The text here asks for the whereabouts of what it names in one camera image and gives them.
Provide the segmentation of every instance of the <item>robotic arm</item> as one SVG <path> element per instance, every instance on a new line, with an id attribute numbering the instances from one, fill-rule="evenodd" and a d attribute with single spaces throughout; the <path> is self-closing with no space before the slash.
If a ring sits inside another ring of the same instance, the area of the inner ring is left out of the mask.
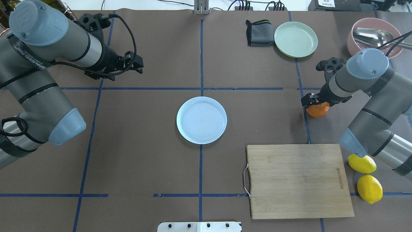
<path id="1" fill-rule="evenodd" d="M 412 80 L 389 68 L 382 51 L 367 48 L 343 60 L 321 61 L 316 69 L 325 72 L 326 84 L 318 94 L 304 96 L 302 106 L 346 102 L 362 90 L 371 98 L 345 130 L 339 143 L 352 153 L 369 154 L 399 175 L 412 180 L 412 143 L 389 131 L 401 115 L 412 115 Z"/>
<path id="2" fill-rule="evenodd" d="M 117 15 L 84 14 L 79 21 L 40 0 L 25 0 L 9 19 L 10 32 L 0 38 L 0 89 L 7 86 L 24 111 L 2 120 L 0 169 L 50 141 L 58 146 L 86 128 L 79 111 L 46 71 L 66 64 L 85 71 L 93 79 L 108 78 L 127 70 L 143 73 L 143 59 L 135 48 L 117 55 L 104 43 L 103 28 Z M 55 62 L 56 58 L 70 63 Z"/>

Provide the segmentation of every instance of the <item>light green plate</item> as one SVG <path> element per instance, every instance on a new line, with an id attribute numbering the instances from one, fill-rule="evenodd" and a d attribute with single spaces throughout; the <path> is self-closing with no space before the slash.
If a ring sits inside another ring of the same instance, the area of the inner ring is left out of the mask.
<path id="1" fill-rule="evenodd" d="M 292 58 L 302 58 L 316 50 L 318 37 L 306 24 L 286 22 L 276 29 L 275 44 L 283 54 Z"/>

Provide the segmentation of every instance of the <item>silver metal band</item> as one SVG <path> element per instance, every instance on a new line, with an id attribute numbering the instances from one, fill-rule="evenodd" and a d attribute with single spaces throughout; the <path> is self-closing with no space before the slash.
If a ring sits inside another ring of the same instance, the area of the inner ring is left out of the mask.
<path id="1" fill-rule="evenodd" d="M 336 74 L 329 80 L 329 89 L 338 97 L 349 97 L 353 92 L 346 92 L 342 90 L 336 83 Z"/>
<path id="2" fill-rule="evenodd" d="M 95 63 L 97 63 L 102 54 L 102 44 L 100 43 L 100 41 L 91 34 L 88 33 L 88 35 L 90 36 L 89 50 L 82 59 L 74 62 L 75 64 L 85 68 L 93 66 Z"/>
<path id="3" fill-rule="evenodd" d="M 8 133 L 17 134 L 20 133 L 21 130 L 15 121 L 13 122 L 6 122 L 4 124 L 3 130 Z M 7 137 L 11 143 L 15 146 L 19 146 L 20 148 L 28 151 L 35 150 L 41 144 L 38 144 L 31 139 L 27 138 L 25 135 L 18 136 L 18 137 Z"/>
<path id="4" fill-rule="evenodd" d="M 394 135 L 382 151 L 375 156 L 391 169 L 401 166 L 412 154 L 412 144 Z"/>

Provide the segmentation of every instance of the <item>folded cloth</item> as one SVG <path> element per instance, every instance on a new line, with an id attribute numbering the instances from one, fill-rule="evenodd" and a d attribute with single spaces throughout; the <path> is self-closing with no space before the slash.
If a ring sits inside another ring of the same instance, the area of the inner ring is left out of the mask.
<path id="1" fill-rule="evenodd" d="M 275 43 L 273 34 L 273 27 L 269 20 L 260 20 L 251 23 L 246 20 L 248 26 L 246 30 L 246 38 L 248 39 L 248 45 L 252 47 L 271 46 Z"/>

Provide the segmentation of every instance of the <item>glass bottle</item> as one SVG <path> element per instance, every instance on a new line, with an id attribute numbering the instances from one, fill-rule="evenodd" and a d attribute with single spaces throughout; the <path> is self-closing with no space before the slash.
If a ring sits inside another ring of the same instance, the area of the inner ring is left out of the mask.
<path id="1" fill-rule="evenodd" d="M 53 7 L 54 9 L 58 9 L 59 11 L 61 11 L 62 13 L 64 13 L 64 15 L 70 19 L 70 20 L 74 20 L 74 18 L 72 17 L 72 15 L 67 11 L 66 7 L 63 5 L 63 3 L 61 2 L 61 0 L 42 0 L 42 2 L 46 3 L 47 5 Z"/>
<path id="2" fill-rule="evenodd" d="M 0 25 L 3 28 L 9 28 L 10 13 L 14 11 L 16 5 L 20 2 L 20 0 L 0 0 Z M 61 11 L 68 19 L 74 20 L 72 15 L 66 11 L 66 7 L 63 5 L 61 0 L 42 0 L 42 2 L 46 3 L 54 9 Z"/>

